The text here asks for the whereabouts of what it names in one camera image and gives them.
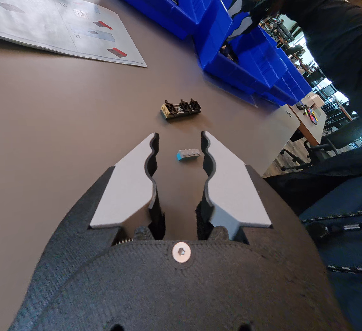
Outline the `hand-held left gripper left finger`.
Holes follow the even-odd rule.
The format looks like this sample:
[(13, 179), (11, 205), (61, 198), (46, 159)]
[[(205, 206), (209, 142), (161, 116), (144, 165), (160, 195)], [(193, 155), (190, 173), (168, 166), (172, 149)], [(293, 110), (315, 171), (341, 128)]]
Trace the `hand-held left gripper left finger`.
[(89, 224), (92, 229), (120, 227), (132, 238), (138, 227), (146, 226), (154, 239), (164, 238), (165, 214), (153, 179), (159, 139), (151, 133), (115, 164)]

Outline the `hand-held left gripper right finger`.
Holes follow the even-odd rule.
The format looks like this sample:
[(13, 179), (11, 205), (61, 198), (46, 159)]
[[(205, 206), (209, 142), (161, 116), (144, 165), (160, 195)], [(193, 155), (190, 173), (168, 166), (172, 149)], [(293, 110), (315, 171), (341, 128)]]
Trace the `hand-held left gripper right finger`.
[(208, 131), (201, 132), (201, 150), (207, 179), (196, 209), (198, 240), (218, 226), (231, 241), (247, 241), (246, 227), (272, 228), (245, 163)]

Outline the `grey toy brick blue end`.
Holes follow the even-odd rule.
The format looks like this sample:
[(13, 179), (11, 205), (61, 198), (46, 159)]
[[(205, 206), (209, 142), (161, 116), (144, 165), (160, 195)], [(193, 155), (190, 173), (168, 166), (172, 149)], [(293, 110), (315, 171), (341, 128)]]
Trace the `grey toy brick blue end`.
[(176, 158), (179, 162), (189, 162), (196, 160), (200, 155), (199, 149), (183, 149), (177, 152)]

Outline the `person's right forearm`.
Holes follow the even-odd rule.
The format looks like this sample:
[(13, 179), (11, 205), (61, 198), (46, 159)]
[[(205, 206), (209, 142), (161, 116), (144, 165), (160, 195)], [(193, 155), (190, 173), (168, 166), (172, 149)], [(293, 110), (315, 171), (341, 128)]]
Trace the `person's right forearm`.
[(344, 0), (284, 0), (280, 13), (301, 27), (324, 75), (361, 116), (361, 7)]

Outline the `grey desk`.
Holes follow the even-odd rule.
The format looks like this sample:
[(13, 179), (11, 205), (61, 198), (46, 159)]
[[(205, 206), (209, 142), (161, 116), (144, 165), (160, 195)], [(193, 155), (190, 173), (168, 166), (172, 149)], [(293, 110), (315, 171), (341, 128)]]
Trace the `grey desk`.
[[(58, 224), (103, 174), (152, 132), (165, 240), (196, 240), (207, 130), (263, 175), (299, 126), (287, 107), (251, 104), (204, 73), (191, 39), (180, 40), (121, 0), (85, 0), (117, 13), (147, 68), (105, 63), (1, 41), (1, 307), (7, 330)], [(193, 98), (201, 113), (165, 120), (160, 108)]]

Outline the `black office chair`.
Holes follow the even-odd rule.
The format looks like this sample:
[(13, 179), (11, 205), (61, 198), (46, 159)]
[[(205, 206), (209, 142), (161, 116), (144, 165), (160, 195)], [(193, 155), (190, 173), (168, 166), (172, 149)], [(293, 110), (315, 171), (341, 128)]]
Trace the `black office chair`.
[(310, 159), (310, 162), (308, 163), (302, 161), (299, 157), (295, 156), (290, 151), (283, 149), (280, 152), (280, 154), (286, 152), (292, 157), (292, 160), (294, 162), (298, 163), (298, 165), (292, 167), (282, 166), (280, 167), (280, 169), (282, 171), (304, 170), (310, 166), (319, 164), (331, 157), (328, 154), (328, 152), (334, 152), (335, 155), (338, 155), (338, 150), (360, 139), (361, 135), (362, 135), (362, 120), (361, 116), (358, 116), (353, 121), (349, 122), (346, 125), (343, 125), (337, 131), (323, 136), (321, 138), (321, 143), (319, 145), (312, 146), (306, 140), (304, 142), (304, 147), (307, 150), (308, 157)]

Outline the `black tan toy brick assembly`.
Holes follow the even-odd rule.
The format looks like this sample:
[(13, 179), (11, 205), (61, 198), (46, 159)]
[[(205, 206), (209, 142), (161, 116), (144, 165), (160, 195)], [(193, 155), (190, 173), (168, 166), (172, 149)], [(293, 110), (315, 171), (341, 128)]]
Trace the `black tan toy brick assembly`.
[(176, 104), (165, 101), (160, 108), (160, 113), (165, 120), (173, 120), (197, 115), (201, 113), (201, 106), (193, 98), (188, 102), (180, 99), (180, 102)]

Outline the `table with small tools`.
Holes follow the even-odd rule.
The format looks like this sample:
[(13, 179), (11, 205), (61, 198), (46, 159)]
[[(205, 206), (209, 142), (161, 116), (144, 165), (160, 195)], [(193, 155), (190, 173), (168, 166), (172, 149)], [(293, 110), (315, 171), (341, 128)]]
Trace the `table with small tools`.
[(306, 114), (305, 110), (298, 109), (296, 104), (293, 106), (288, 105), (288, 107), (300, 121), (298, 130), (301, 132), (302, 137), (304, 137), (310, 145), (317, 146), (321, 142), (327, 120), (327, 115), (321, 108), (324, 105), (324, 101), (318, 94), (311, 91), (301, 100), (301, 103), (311, 107), (312, 114), (316, 117), (314, 122), (311, 120), (311, 117)]

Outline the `person's lap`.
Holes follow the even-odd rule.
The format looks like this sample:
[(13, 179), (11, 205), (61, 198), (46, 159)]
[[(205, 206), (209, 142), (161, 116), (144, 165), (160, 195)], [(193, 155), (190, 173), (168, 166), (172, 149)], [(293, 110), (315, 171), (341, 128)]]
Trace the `person's lap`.
[(338, 304), (353, 330), (362, 329), (361, 148), (331, 158), (336, 185), (301, 213)]

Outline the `toy instruction booklet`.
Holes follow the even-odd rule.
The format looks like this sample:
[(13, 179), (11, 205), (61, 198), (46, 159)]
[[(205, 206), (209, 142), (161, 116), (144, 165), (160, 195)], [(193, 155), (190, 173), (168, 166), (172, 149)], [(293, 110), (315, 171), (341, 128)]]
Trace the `toy instruction booklet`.
[(147, 68), (118, 14), (84, 0), (0, 0), (0, 37), (54, 53)]

